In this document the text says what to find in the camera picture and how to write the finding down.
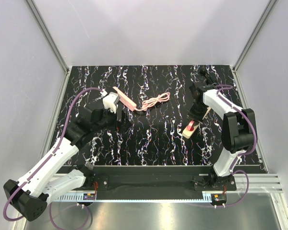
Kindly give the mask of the beige red power strip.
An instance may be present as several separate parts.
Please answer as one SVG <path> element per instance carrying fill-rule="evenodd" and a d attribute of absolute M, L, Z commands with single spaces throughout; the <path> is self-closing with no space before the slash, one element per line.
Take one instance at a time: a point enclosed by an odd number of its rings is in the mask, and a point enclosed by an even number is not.
<path fill-rule="evenodd" d="M 196 131 L 196 129 L 199 127 L 199 125 L 204 121 L 204 119 L 206 118 L 206 116 L 208 115 L 208 113 L 210 112 L 211 108 L 210 107 L 207 107 L 206 111 L 205 111 L 205 114 L 203 115 L 202 118 L 200 118 L 199 120 L 194 120 L 194 119 L 190 119 L 195 121 L 194 122 L 194 130 L 193 131 L 188 131 L 187 130 L 187 126 L 184 128 L 183 132 L 182 132 L 182 135 L 183 137 L 185 137 L 186 139 L 190 139 L 191 136 L 193 135 L 193 133 Z"/>

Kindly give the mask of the pink power strip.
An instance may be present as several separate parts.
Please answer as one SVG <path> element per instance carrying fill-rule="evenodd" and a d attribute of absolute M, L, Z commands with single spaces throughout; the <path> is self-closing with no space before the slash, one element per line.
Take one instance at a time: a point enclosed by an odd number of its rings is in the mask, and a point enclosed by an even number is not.
<path fill-rule="evenodd" d="M 129 110 L 135 111 L 136 103 L 132 101 L 127 95 L 125 95 L 121 90 L 117 87 L 113 87 L 113 89 L 117 92 L 118 96 L 120 97 L 120 102 L 123 103 Z"/>

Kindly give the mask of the pink square socket adapter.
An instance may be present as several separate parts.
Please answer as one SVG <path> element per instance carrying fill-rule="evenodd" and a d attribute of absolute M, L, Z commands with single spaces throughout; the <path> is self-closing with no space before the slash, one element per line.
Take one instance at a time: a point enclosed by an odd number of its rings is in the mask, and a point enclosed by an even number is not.
<path fill-rule="evenodd" d="M 189 122 L 189 124 L 187 125 L 187 130 L 188 130 L 188 131 L 193 131 L 193 130 L 194 130 L 194 122 L 195 122 L 195 121 L 193 121 L 193 120 L 191 120 L 191 121 Z"/>

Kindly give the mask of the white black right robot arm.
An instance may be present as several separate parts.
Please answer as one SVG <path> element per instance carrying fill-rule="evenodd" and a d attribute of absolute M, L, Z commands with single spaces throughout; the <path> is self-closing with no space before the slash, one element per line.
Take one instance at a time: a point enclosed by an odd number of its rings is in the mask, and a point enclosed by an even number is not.
<path fill-rule="evenodd" d="M 234 167 L 242 156 L 252 154 L 257 145 L 255 113 L 252 109 L 244 109 L 227 99 L 221 92 L 230 90 L 230 85 L 206 86 L 192 84 L 190 91 L 193 105 L 189 110 L 189 124 L 183 130 L 183 136 L 190 138 L 196 128 L 210 110 L 222 119 L 221 142 L 223 149 L 208 175 L 194 184 L 222 189 L 231 182 Z"/>

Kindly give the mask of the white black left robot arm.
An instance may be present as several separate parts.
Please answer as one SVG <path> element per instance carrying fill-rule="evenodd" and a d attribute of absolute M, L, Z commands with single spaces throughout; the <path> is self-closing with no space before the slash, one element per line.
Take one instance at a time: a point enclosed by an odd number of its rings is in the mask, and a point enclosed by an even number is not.
<path fill-rule="evenodd" d="M 101 130 L 122 132 L 130 122 L 125 111 L 83 109 L 68 123 L 65 134 L 49 152 L 24 176 L 9 179 L 3 186 L 13 206 L 28 221 L 37 219 L 47 206 L 74 189 L 88 190 L 94 185 L 95 174 L 90 163 L 76 166 L 65 176 L 51 181 L 63 164 L 85 147 Z"/>

